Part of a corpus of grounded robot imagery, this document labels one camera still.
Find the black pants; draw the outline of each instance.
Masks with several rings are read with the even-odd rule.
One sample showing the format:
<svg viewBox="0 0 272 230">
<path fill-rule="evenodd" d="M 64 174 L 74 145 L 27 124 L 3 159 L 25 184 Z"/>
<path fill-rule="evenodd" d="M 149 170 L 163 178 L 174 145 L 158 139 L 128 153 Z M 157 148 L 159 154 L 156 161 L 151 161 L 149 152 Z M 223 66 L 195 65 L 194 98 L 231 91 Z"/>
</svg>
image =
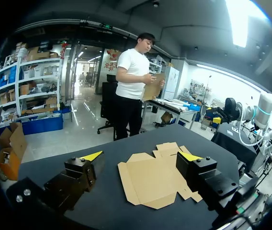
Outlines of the black pants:
<svg viewBox="0 0 272 230">
<path fill-rule="evenodd" d="M 116 96 L 116 132 L 117 139 L 127 137 L 126 126 L 130 126 L 130 136 L 139 134 L 141 128 L 141 100 L 130 99 L 126 97 Z"/>
</svg>

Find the black hair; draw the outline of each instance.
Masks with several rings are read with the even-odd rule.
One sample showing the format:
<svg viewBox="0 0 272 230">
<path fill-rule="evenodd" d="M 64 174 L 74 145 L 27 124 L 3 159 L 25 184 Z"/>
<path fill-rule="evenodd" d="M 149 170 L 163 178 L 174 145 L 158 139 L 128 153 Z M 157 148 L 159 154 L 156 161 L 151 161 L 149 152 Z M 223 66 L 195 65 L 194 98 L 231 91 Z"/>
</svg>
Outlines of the black hair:
<svg viewBox="0 0 272 230">
<path fill-rule="evenodd" d="M 138 39 L 141 39 L 141 40 L 144 40 L 144 39 L 147 39 L 149 41 L 152 42 L 152 44 L 154 45 L 155 44 L 155 36 L 153 34 L 149 34 L 149 33 L 142 33 L 138 36 L 137 40 Z"/>
</svg>

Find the man's hand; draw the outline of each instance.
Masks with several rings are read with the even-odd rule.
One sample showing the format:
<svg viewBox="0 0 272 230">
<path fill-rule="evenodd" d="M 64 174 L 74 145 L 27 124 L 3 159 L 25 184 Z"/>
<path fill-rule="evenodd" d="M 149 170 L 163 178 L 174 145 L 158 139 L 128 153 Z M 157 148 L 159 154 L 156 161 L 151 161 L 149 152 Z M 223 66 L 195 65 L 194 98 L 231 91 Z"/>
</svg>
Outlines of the man's hand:
<svg viewBox="0 0 272 230">
<path fill-rule="evenodd" d="M 146 74 L 142 76 L 142 82 L 146 85 L 151 84 L 153 81 L 155 81 L 156 77 L 153 77 L 151 74 Z"/>
<path fill-rule="evenodd" d="M 160 87 L 164 87 L 164 84 L 165 84 L 165 80 L 161 80 L 161 81 L 159 82 Z"/>
</svg>

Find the white t-shirt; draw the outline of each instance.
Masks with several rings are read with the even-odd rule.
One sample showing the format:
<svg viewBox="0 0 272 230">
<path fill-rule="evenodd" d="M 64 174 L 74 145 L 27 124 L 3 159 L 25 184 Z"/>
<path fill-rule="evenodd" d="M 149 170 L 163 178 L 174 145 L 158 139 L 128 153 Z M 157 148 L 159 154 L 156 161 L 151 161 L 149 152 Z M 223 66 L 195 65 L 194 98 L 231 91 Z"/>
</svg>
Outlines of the white t-shirt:
<svg viewBox="0 0 272 230">
<path fill-rule="evenodd" d="M 120 55 L 117 67 L 125 68 L 128 74 L 143 76 L 149 73 L 149 65 L 149 60 L 145 55 L 135 49 L 128 49 Z M 141 82 L 123 83 L 119 81 L 116 94 L 130 99 L 141 99 L 144 86 L 145 84 Z"/>
</svg>

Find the black table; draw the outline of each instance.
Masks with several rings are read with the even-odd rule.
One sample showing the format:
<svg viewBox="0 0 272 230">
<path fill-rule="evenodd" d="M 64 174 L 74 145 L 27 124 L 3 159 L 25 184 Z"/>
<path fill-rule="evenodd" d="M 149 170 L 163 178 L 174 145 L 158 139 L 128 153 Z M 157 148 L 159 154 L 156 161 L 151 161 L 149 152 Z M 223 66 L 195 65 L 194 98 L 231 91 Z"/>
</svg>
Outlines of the black table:
<svg viewBox="0 0 272 230">
<path fill-rule="evenodd" d="M 126 162 L 133 153 L 146 152 L 153 156 L 157 144 L 177 142 L 194 155 L 210 156 L 218 162 L 217 168 L 225 176 L 239 183 L 237 158 L 200 135 L 177 124 L 158 128 L 130 138 L 118 140 L 90 149 L 23 163 L 19 180 L 26 176 L 39 186 L 64 169 L 64 161 L 72 156 L 82 157 L 104 151 L 105 167 L 90 193 L 76 203 L 73 211 L 65 215 L 79 223 L 97 229 L 209 229 L 217 217 L 202 200 L 183 201 L 177 194 L 175 202 L 155 210 L 143 205 L 134 206 L 126 200 L 117 164 Z"/>
<path fill-rule="evenodd" d="M 256 158 L 256 151 L 253 146 L 244 146 L 240 142 L 239 134 L 233 131 L 232 127 L 231 124 L 227 123 L 219 125 L 211 141 L 233 153 L 238 160 L 246 163 L 246 172 L 249 172 Z M 244 131 L 241 131 L 241 139 L 246 144 L 251 144 Z"/>
</svg>

